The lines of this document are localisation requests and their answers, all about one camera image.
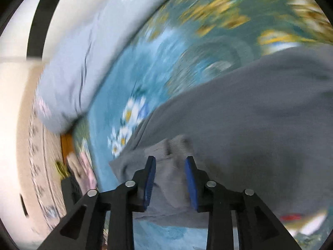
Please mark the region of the grey sweatshirt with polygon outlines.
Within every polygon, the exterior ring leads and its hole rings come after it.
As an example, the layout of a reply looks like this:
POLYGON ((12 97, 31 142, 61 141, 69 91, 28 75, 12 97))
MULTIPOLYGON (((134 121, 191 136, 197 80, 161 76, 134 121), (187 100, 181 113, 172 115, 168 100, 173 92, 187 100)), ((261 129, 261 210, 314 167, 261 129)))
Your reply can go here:
POLYGON ((263 56, 167 101, 110 166, 119 182, 156 159, 152 199, 135 218, 205 228, 191 208, 185 159, 232 191, 253 189, 278 217, 332 204, 332 46, 263 56))

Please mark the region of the red cloth item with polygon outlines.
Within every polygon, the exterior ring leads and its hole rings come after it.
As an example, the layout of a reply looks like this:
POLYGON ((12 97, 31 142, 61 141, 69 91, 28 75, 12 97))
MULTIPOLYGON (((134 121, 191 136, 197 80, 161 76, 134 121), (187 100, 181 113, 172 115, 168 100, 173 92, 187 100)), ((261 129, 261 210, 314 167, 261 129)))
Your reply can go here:
POLYGON ((294 221, 299 221, 303 218, 301 214, 298 213, 291 213, 291 214, 286 214, 281 216, 279 219, 282 222, 294 222, 294 221))

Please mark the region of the dark grey folded garment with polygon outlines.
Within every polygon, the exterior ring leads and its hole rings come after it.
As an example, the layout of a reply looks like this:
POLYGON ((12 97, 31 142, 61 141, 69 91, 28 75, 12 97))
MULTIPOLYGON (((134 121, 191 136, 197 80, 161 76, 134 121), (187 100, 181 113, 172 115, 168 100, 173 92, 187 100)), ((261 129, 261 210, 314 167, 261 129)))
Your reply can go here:
POLYGON ((70 212, 75 204, 81 199, 82 192, 74 176, 61 180, 62 195, 66 212, 70 212))

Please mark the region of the pink folded garment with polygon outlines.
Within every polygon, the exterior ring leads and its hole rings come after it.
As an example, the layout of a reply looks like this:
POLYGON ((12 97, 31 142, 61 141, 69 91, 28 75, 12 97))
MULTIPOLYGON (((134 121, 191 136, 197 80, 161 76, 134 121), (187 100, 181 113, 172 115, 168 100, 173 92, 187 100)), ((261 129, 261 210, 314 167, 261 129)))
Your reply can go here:
POLYGON ((86 152, 80 153, 80 160, 82 162, 83 171, 85 173, 85 187, 86 191, 91 189, 97 189, 97 179, 95 177, 93 168, 89 162, 89 158, 86 154, 86 152))

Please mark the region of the olive green folded garment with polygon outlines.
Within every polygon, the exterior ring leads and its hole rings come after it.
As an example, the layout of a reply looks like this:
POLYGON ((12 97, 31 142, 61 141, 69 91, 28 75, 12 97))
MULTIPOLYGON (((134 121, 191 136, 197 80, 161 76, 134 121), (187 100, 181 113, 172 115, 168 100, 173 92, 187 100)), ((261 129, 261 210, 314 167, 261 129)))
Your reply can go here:
POLYGON ((66 165, 62 161, 56 160, 55 167, 61 179, 65 179, 70 176, 70 173, 68 172, 66 165))

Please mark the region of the beige folded garment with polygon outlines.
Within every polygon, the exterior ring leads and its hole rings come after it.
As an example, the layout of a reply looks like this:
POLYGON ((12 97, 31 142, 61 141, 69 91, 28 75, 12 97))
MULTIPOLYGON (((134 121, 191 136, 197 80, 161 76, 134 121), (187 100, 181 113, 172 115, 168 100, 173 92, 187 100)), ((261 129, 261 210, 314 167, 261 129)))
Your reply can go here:
POLYGON ((70 152, 68 154, 67 163, 80 187, 82 195, 85 195, 90 189, 89 179, 82 165, 80 164, 77 156, 73 152, 70 152))

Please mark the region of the teal floral bed blanket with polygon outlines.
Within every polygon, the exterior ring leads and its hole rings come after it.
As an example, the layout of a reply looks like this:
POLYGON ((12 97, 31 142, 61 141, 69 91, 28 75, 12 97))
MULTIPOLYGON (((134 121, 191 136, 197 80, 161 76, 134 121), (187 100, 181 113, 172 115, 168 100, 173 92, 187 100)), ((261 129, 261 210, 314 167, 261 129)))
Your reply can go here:
MULTIPOLYGON (((74 131, 93 161, 98 186, 121 182, 110 163, 140 123, 167 101, 263 56, 332 46, 332 25, 315 0, 169 0, 111 66, 74 131)), ((302 249, 319 249, 332 231, 332 204, 284 222, 302 249)), ((205 249, 207 227, 163 226, 134 216, 136 249, 205 249)))

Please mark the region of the light blue floral duvet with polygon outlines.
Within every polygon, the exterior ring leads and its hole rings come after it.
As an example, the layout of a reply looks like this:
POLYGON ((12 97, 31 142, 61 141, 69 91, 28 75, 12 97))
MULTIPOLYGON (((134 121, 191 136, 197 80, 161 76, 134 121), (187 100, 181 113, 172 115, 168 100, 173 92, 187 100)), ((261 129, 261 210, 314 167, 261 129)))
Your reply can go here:
POLYGON ((38 118, 62 134, 89 109, 111 65, 166 0, 107 0, 60 42, 36 90, 38 118))

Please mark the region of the wooden bed frame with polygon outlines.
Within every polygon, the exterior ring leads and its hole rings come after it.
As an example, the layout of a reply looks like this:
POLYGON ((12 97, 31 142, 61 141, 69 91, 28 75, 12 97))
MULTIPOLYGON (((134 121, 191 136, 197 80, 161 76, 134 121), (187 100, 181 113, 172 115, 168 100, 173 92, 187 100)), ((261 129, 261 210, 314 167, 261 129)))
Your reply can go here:
POLYGON ((75 152, 72 132, 70 131, 68 133, 62 134, 60 136, 60 142, 61 142, 63 163, 66 167, 68 167, 67 156, 72 152, 73 153, 75 152))

